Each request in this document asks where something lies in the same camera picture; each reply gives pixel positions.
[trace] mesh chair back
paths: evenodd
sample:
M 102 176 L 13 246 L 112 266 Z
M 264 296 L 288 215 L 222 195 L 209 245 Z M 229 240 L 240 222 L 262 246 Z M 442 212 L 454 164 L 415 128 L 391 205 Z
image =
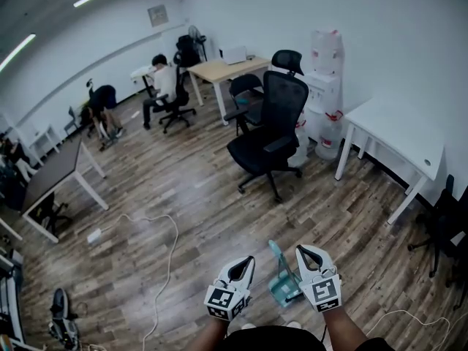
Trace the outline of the mesh chair back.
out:
M 290 71 L 291 75 L 299 73 L 304 75 L 301 69 L 302 55 L 295 50 L 279 50 L 273 55 L 271 64 Z
M 189 102 L 189 93 L 184 88 L 184 76 L 181 74 L 181 67 L 175 69 L 175 101 L 177 105 L 186 105 Z
M 295 125 L 309 95 L 309 87 L 302 80 L 270 70 L 263 75 L 263 87 L 263 124 L 281 136 L 294 135 Z
M 239 94 L 257 87 L 263 88 L 262 81 L 258 78 L 258 76 L 254 74 L 244 74 L 235 78 L 231 82 L 229 93 L 231 94 L 232 98 L 235 98 Z

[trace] wooden desk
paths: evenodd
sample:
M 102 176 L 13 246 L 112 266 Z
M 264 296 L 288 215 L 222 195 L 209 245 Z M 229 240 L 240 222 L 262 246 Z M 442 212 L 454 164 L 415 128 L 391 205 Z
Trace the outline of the wooden desk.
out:
M 425 182 L 436 178 L 444 150 L 444 140 L 434 125 L 417 110 L 413 110 L 408 102 L 374 98 L 352 110 L 345 118 L 350 125 L 336 170 L 336 180 L 343 174 L 355 129 L 366 133 L 358 155 L 360 159 L 366 150 L 367 141 L 371 138 L 411 164 L 420 177 L 417 182 L 409 184 L 405 192 L 407 197 L 388 219 L 387 223 L 393 224 Z
M 47 196 L 57 190 L 65 181 L 75 178 L 78 183 L 102 206 L 109 209 L 107 203 L 93 190 L 88 182 L 77 170 L 78 155 L 82 151 L 91 162 L 96 171 L 105 178 L 101 167 L 94 160 L 91 153 L 81 141 L 81 137 L 76 137 L 63 144 L 59 154 L 51 157 L 39 171 L 34 174 L 26 188 L 26 197 L 21 209 L 21 215 L 38 231 L 48 237 L 51 241 L 58 243 L 59 239 L 49 233 L 42 225 L 35 222 L 29 213 L 36 208 Z
M 223 80 L 250 73 L 254 70 L 262 69 L 263 67 L 269 67 L 270 64 L 270 60 L 266 60 L 261 57 L 254 57 L 252 60 L 246 60 L 233 65 L 227 65 L 223 60 L 213 60 L 202 62 L 201 64 L 188 68 L 190 79 L 192 79 L 193 88 L 197 95 L 198 104 L 203 105 L 203 101 L 195 75 L 213 83 L 216 101 L 218 102 L 219 112 L 221 113 L 221 121 L 224 125 L 227 125 L 227 122 L 223 119 L 226 114 L 226 107 L 224 106 L 224 100 L 222 99 L 219 84 Z

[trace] person sitting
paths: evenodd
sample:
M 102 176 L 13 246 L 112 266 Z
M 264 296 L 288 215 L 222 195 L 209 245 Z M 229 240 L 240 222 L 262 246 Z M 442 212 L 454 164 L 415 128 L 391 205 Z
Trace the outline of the person sitting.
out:
M 37 170 L 29 165 L 29 157 L 25 155 L 21 143 L 13 144 L 4 133 L 0 134 L 0 152 L 16 166 L 26 182 L 31 180 L 30 174 L 33 176 L 37 173 Z
M 115 115 L 113 109 L 117 105 L 116 89 L 111 85 L 101 86 L 96 91 L 90 92 L 90 100 L 88 103 L 89 118 L 92 118 L 99 138 L 103 138 L 99 129 L 99 123 L 103 119 L 106 120 L 110 128 L 116 129 L 117 137 L 123 133 L 123 127 L 120 119 Z
M 143 127 L 150 129 L 150 108 L 163 106 L 162 100 L 157 97 L 167 95 L 166 102 L 173 102 L 176 99 L 176 72 L 167 65 L 166 56 L 159 54 L 153 58 L 151 65 L 155 68 L 152 76 L 153 87 L 156 90 L 156 98 L 147 99 L 143 102 Z

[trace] clear plastic bottle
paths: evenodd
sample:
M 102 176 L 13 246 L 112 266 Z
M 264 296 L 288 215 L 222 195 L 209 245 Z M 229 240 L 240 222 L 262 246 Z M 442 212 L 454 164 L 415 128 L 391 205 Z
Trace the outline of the clear plastic bottle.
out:
M 343 113 L 337 110 L 334 114 L 325 113 L 320 127 L 319 142 L 315 153 L 324 160 L 334 160 L 338 156 L 341 142 L 341 117 Z
M 298 122 L 295 125 L 295 135 L 298 137 L 299 147 L 295 154 L 287 160 L 290 167 L 300 167 L 307 161 L 307 148 L 309 147 L 309 137 L 307 136 L 304 125 L 306 119 L 304 118 L 304 111 L 301 112 Z

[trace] black office chair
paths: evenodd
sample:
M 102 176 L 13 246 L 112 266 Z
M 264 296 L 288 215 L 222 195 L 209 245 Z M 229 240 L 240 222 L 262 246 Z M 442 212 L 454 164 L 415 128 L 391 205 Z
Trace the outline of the black office chair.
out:
M 279 67 L 288 70 L 288 74 L 294 76 L 295 73 L 304 75 L 301 69 L 302 55 L 295 50 L 279 50 L 271 59 L 271 64 L 274 67 Z
M 160 97 L 153 98 L 153 100 L 161 100 L 163 103 L 163 105 L 158 105 L 156 107 L 153 107 L 154 113 L 162 112 L 163 110 L 169 113 L 167 116 L 164 116 L 159 119 L 160 125 L 162 125 L 162 122 L 164 120 L 169 120 L 165 124 L 164 130 L 162 131 L 165 134 L 167 133 L 167 128 L 175 120 L 185 121 L 186 126 L 187 127 L 190 126 L 190 123 L 188 122 L 188 120 L 184 118 L 184 114 L 186 113 L 191 113 L 193 115 L 197 114 L 197 111 L 194 108 L 184 109 L 184 110 L 180 109 L 180 107 L 187 105 L 187 103 L 189 102 L 189 93 L 184 88 L 184 77 L 182 77 L 182 75 L 180 74 L 179 66 L 177 66 L 176 74 L 177 74 L 177 80 L 176 80 L 176 86 L 175 86 L 175 94 L 176 94 L 175 100 L 173 102 L 167 102 L 166 101 L 167 95 L 162 95 Z
M 174 55 L 174 64 L 187 68 L 200 63 L 195 41 L 189 35 L 179 37 L 175 46 L 178 51 Z
M 458 304 L 453 306 L 454 311 L 461 308 L 468 293 L 468 235 L 464 236 L 456 247 L 456 258 L 458 261 L 453 265 L 451 275 L 445 281 L 446 287 L 450 287 L 454 282 L 463 285 L 463 293 Z
M 430 214 L 419 214 L 416 217 L 416 224 L 426 226 L 429 238 L 419 244 L 408 245 L 408 250 L 412 251 L 422 246 L 434 245 L 434 269 L 429 272 L 429 277 L 434 277 L 439 266 L 439 255 L 442 250 L 447 256 L 455 257 L 456 247 L 450 241 L 454 236 L 463 231 L 464 217 L 468 212 L 468 187 L 465 189 L 460 200 L 453 196 L 452 175 L 447 177 L 445 188 L 442 190 Z
M 64 127 L 67 137 L 69 136 L 68 130 L 70 130 L 72 127 L 75 127 L 75 130 L 79 129 L 78 124 L 76 123 L 76 115 L 72 107 L 69 108 L 68 114 L 70 117 L 72 117 L 72 120 Z
M 298 147 L 295 124 L 306 104 L 309 89 L 302 80 L 272 71 L 265 72 L 263 85 L 265 100 L 261 110 L 262 126 L 249 130 L 244 117 L 248 113 L 245 108 L 228 113 L 224 116 L 225 121 L 235 118 L 243 134 L 230 142 L 227 149 L 234 160 L 250 173 L 239 184 L 239 192 L 243 194 L 247 183 L 266 174 L 275 194 L 275 201 L 280 203 L 282 199 L 271 172 L 294 172 L 298 178 L 302 176 L 300 169 L 288 166 L 287 159 Z
M 57 222 L 61 220 L 72 222 L 72 219 L 60 214 L 62 208 L 67 208 L 68 204 L 62 203 L 57 207 L 57 209 L 54 209 L 54 200 L 55 195 L 54 193 L 52 193 L 49 196 L 47 196 L 35 209 L 33 209 L 29 216 L 38 224 L 42 224 L 42 222 L 47 217 L 49 217 L 48 223 L 45 225 L 45 228 L 56 236 Z
M 239 109 L 239 104 L 235 98 L 240 94 L 246 91 L 252 91 L 255 88 L 261 88 L 263 91 L 262 81 L 258 78 L 258 76 L 254 74 L 241 75 L 231 82 L 231 85 L 229 87 L 229 93 L 234 101 L 235 109 Z M 260 126 L 262 124 L 262 102 L 258 101 L 253 105 L 249 105 L 248 110 L 249 111 L 244 115 L 245 120 L 251 125 L 254 125 L 256 127 Z M 239 135 L 238 130 L 239 123 L 237 123 L 235 127 L 236 135 Z

